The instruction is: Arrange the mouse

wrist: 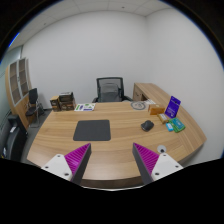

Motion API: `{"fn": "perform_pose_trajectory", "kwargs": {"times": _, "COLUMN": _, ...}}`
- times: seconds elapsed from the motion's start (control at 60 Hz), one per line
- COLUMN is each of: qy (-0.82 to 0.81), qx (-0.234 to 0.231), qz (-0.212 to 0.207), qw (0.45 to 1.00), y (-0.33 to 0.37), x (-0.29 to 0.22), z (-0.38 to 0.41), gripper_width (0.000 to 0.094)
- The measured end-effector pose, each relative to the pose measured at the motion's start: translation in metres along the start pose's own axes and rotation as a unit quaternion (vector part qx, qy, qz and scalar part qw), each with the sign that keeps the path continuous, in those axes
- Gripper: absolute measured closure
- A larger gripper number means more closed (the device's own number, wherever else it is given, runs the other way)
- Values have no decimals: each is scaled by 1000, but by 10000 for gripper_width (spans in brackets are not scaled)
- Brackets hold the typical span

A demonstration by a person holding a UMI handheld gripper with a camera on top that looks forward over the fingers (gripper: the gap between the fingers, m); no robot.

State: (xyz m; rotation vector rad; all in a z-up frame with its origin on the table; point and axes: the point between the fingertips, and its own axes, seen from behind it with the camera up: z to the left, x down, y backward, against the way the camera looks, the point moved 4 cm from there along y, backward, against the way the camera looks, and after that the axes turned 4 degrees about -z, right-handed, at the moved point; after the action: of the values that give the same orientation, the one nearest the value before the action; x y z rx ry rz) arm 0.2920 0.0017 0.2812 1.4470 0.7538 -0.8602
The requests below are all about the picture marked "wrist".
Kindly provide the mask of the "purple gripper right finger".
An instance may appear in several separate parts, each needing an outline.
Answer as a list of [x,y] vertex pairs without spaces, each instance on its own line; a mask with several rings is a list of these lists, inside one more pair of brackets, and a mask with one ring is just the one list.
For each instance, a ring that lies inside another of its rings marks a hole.
[[134,143],[132,153],[144,185],[182,169],[182,166],[166,152],[157,154],[142,145]]

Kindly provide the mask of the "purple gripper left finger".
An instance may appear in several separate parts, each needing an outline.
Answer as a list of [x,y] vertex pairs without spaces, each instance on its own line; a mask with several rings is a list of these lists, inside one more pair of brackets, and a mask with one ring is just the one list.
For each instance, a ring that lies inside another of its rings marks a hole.
[[81,183],[88,160],[91,155],[91,144],[85,144],[66,155],[56,154],[42,169],[76,185]]

